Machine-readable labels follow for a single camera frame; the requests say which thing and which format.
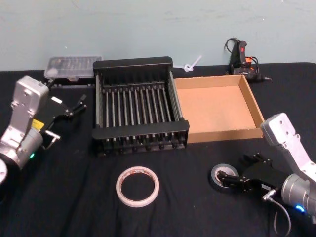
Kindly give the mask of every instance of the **metal rod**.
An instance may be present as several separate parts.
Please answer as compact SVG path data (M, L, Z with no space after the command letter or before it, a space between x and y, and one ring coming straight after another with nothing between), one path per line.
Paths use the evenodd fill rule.
M164 103L165 103L165 105L166 105L167 117L168 117L169 122L171 122L170 111L169 111L169 106L168 106L166 91L165 91L164 87L162 88L162 93L163 93Z
M172 106L172 112L173 112L173 115L174 115L174 119L176 121L178 121L179 120L178 112L177 112L176 103L174 101L173 91L172 91L170 83L168 84L168 88L169 88L169 95L170 95L170 101L171 101L171 106Z
M136 105L136 116L137 116L137 124L140 124L140 118L139 118L139 110L138 110L138 98L137 98L137 91L134 91L135 94L135 105Z
M150 108L150 101L149 101L149 95L148 95L148 90L146 88L146 98L147 98L147 108L148 108L148 114L149 114L149 122L153 123L153 117L152 117L152 110Z
M109 93L105 93L106 127L109 127Z
M141 103L142 103L144 124L147 124L146 114L145 114L144 96L143 96L143 90L142 89L140 89L140 100L141 100Z
M119 97L119 90L118 90L118 125L121 127L122 122L121 122L121 116L120 116L120 97Z
M154 104L154 112L155 112L156 122L159 122L158 112L157 112L157 106L156 106L156 100L155 100L154 88L152 88L152 98L153 98L153 104Z
M114 92L111 92L112 96L112 126L115 127L115 109L114 109Z
M162 108L162 103L161 103L159 87L157 87L157 94L158 94L158 103L159 103L159 108L160 108L160 113L161 113L161 119L162 119L162 122L165 122L164 115L163 115L163 108Z
M132 92L131 92L130 90L128 91L128 96L129 96L129 107L130 107L130 121L131 121L131 124L134 125Z
M124 103L124 118L125 118L125 126L128 126L128 121L127 121L127 104L126 104L126 94L125 90L123 91L123 103Z
M177 90L176 90L176 85L174 83L173 74L172 74L172 72L170 72L169 74L170 74L170 81L171 81L170 86L172 87L172 90L173 90L173 96L174 96L175 103L177 106L177 111L178 111L179 117L182 118L183 117L182 111L181 111L180 102L179 102L179 98L178 98L178 94L177 94Z

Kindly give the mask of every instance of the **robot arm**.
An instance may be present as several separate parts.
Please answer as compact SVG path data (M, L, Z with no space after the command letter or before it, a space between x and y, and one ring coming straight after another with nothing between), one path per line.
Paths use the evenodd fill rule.
M316 216L316 164L305 151L300 135L285 113L272 116L261 124L268 143L282 151L294 174L290 175L282 186L283 201Z
M86 108L85 95L71 109L48 93L47 86L29 76L24 76L15 85L10 124L0 140L0 200L16 173L42 146L43 136L52 137L48 147L42 146L45 150L60 139L49 131L54 123L58 119L71 119Z

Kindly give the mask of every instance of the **black tablecloth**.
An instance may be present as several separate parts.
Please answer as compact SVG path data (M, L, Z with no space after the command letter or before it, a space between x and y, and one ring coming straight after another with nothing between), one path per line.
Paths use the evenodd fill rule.
M225 66L174 70L175 77L223 75ZM273 81L251 89L268 118L286 112L313 161L316 161L316 65L312 63L263 64L261 71ZM0 73L0 132L11 116L15 82L23 75L43 78L43 71ZM255 193L223 194L213 190L207 173L219 163L243 171L238 158L261 152L274 167L291 173L284 158L264 139L222 141L189 145L186 149L97 158L91 150L94 98L91 88L54 88L51 94L72 105L87 95L87 111L77 122L61 122L54 132L62 135L47 152L37 152L22 174L21 182L0 206L0 233L8 237L267 237L273 231L275 208ZM158 176L160 190L154 203L131 208L117 197L118 176L132 166L145 166ZM130 198L145 197L153 188L149 179L126 180ZM291 236L315 236L309 217L289 210ZM286 230L279 216L280 231Z

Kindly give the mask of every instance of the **roll of tape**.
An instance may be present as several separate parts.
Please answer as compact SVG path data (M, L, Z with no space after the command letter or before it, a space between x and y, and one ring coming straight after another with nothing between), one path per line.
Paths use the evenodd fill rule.
M125 197L122 193L122 183L124 182L124 180L131 174L136 174L136 173L143 173L148 175L149 177L152 178L155 187L154 187L154 191L152 192L152 194L150 194L150 196L144 200L140 200L140 201L133 201L128 199L127 197ZM135 167L131 167L129 169L127 169L126 171L124 171L118 178L117 180L117 185L116 185L116 189L117 189L117 194L119 199L127 206L130 207L143 207L143 206L147 206L148 204L152 203L159 192L159 180L158 177L156 176L156 174L151 171L148 168L142 167L142 166L135 166Z

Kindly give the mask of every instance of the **open cardboard tray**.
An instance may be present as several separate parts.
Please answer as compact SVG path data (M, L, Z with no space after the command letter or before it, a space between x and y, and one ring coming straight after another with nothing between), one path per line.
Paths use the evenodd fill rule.
M188 143L262 137L264 119L244 75L177 78L175 84L190 124Z

